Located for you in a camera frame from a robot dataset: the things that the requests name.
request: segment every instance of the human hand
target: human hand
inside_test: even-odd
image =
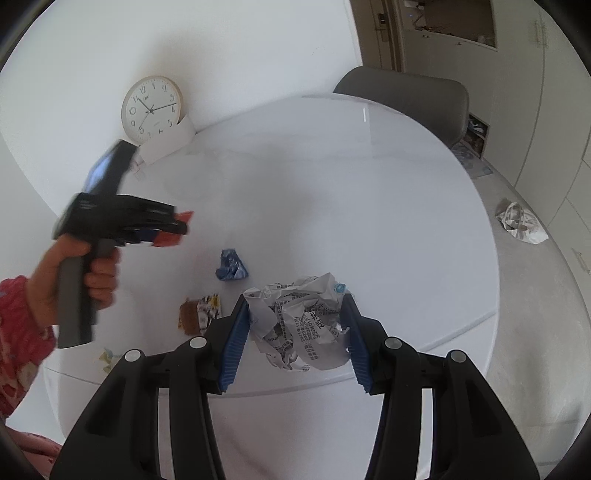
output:
[[[37,265],[35,273],[27,282],[27,303],[40,329],[57,324],[57,274],[62,260],[81,257],[90,251],[90,245],[70,235],[62,235]],[[90,265],[90,273],[84,277],[91,298],[104,309],[113,303],[117,288],[117,263],[119,250],[111,258],[97,258]]]

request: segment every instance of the brown door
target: brown door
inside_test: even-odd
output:
[[[363,65],[401,70],[398,33],[390,0],[351,0]]]

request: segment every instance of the gray chair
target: gray chair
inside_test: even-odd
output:
[[[343,77],[335,93],[394,108],[415,119],[450,148],[466,134],[468,92],[454,80],[357,67]]]

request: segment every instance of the crumpled blue wrapper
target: crumpled blue wrapper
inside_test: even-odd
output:
[[[233,248],[222,250],[220,260],[220,268],[216,270],[218,280],[231,281],[247,278],[248,272],[236,250]]]

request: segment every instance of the sleeve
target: sleeve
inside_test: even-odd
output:
[[[26,277],[0,283],[0,417],[29,390],[39,365],[55,348],[52,328],[40,330],[27,304]]]

